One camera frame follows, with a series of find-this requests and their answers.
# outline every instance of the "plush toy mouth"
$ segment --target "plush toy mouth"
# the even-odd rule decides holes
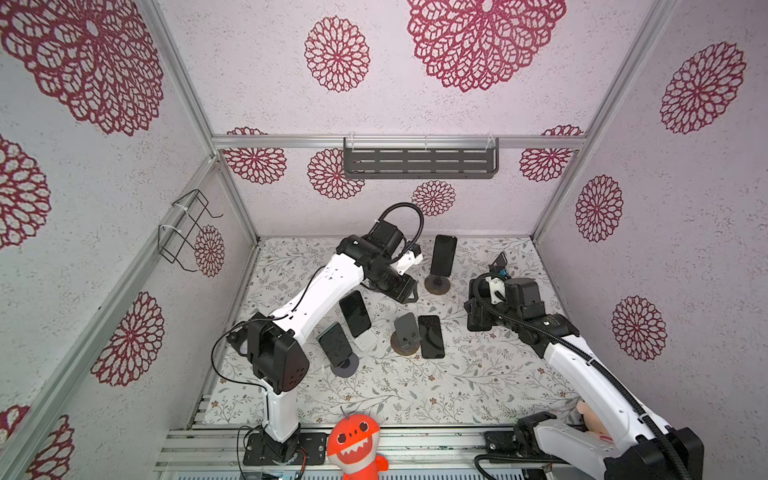
[[[371,442],[371,437],[365,437],[356,444],[350,445],[339,452],[339,460],[347,465],[357,463],[360,460],[363,460],[371,452],[372,447],[373,443]]]

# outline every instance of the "wooden round base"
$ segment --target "wooden round base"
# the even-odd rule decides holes
[[[412,349],[412,350],[400,349],[400,346],[398,345],[398,341],[397,341],[397,332],[392,332],[392,336],[389,337],[389,345],[392,346],[392,349],[395,350],[395,353],[397,353],[398,355],[402,355],[402,356],[411,356],[411,355],[413,355],[414,353],[419,351],[419,347],[421,346],[421,345],[419,345],[417,343],[416,347],[414,349]]]
[[[432,295],[445,295],[451,289],[447,276],[430,275],[424,279],[424,288]]]

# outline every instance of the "red mandala design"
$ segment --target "red mandala design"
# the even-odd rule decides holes
[[[0,250],[37,234],[51,211],[50,196],[37,161],[0,135]]]
[[[229,135],[266,135],[256,128],[238,127]],[[286,171],[282,148],[232,148],[221,152],[232,171],[255,184],[277,182]]]
[[[636,360],[652,360],[667,346],[667,324],[645,298],[628,296],[620,301],[611,324],[621,349]]]
[[[163,346],[165,319],[157,300],[147,292],[139,293],[133,308],[101,351],[91,373],[99,383],[126,386],[149,370]]]
[[[558,125],[546,130],[543,135],[581,135],[583,133],[579,127],[573,125]],[[560,177],[572,154],[573,150],[567,148],[527,148],[520,157],[520,171],[530,180],[545,182]]]
[[[549,43],[565,0],[408,0],[414,55],[445,87],[488,90]]]
[[[623,206],[619,183],[608,175],[598,175],[584,185],[578,196],[578,231],[591,242],[605,240],[618,227]]]
[[[306,66],[331,91],[348,91],[366,77],[371,58],[366,38],[346,18],[325,17],[304,42]]]
[[[11,436],[18,423],[27,415],[28,406],[14,405],[10,409],[0,412],[0,447]]]
[[[216,276],[224,265],[224,240],[213,225],[206,225],[194,241],[194,259],[205,276]]]
[[[338,148],[319,151],[306,168],[310,183],[328,198],[340,200],[357,195],[365,180],[352,180],[344,174],[344,152]]]
[[[79,121],[133,135],[158,115],[163,71],[131,0],[0,0],[0,39]]]
[[[444,214],[453,206],[456,192],[450,184],[440,180],[430,180],[419,185],[411,195],[411,201],[427,217]]]
[[[661,98],[659,113],[667,130],[687,134],[725,112],[744,81],[743,56],[736,45],[722,41],[683,62]]]
[[[69,472],[69,461],[74,453],[72,442],[74,429],[69,425],[69,415],[62,415],[56,430],[48,434],[43,449],[27,468],[29,480],[61,480]]]

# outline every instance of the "smartphone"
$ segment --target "smartphone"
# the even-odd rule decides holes
[[[456,237],[438,235],[435,237],[435,249],[432,251],[432,267],[430,274],[436,276],[451,276],[453,256],[456,254]]]
[[[445,358],[440,317],[437,315],[419,316],[419,335],[422,337],[422,357],[425,359]]]
[[[339,322],[334,322],[328,330],[320,334],[317,341],[326,353],[331,365],[341,366],[352,355],[352,346],[344,335]]]
[[[352,337],[357,338],[371,328],[371,319],[359,291],[355,290],[339,300],[339,306]]]

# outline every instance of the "black wire hook rack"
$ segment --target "black wire hook rack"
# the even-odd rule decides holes
[[[195,202],[198,202],[202,208],[200,209],[200,213],[198,213],[196,216],[193,216],[190,214],[190,210],[195,205]],[[179,259],[179,254],[181,253],[181,249],[184,248],[184,245],[189,245],[192,250],[194,250],[194,245],[190,243],[189,237],[194,231],[195,227],[197,227],[198,230],[202,230],[203,227],[200,226],[199,220],[200,217],[203,216],[203,213],[208,214],[211,218],[221,218],[224,216],[224,214],[221,215],[213,215],[210,210],[208,210],[208,198],[201,192],[199,189],[190,190],[185,195],[181,196],[178,200],[174,201],[171,206],[172,207],[178,207],[184,211],[184,215],[182,215],[179,220],[175,222],[174,225],[168,225],[168,224],[161,224],[157,226],[157,252],[163,256],[165,260],[168,260],[171,264],[178,263],[179,266],[186,270],[187,272],[197,272],[197,270],[191,270],[184,266],[184,264]],[[184,220],[184,218],[189,218],[192,220],[192,225],[190,225],[189,231],[187,233],[183,233],[181,230],[179,230],[179,226],[181,225],[181,222]],[[164,233],[167,230],[171,230],[170,235],[167,236],[165,241],[163,242],[163,236]],[[178,235],[179,238],[181,238],[181,244],[176,249],[175,252],[169,250],[167,248],[168,244],[173,240],[173,238]]]

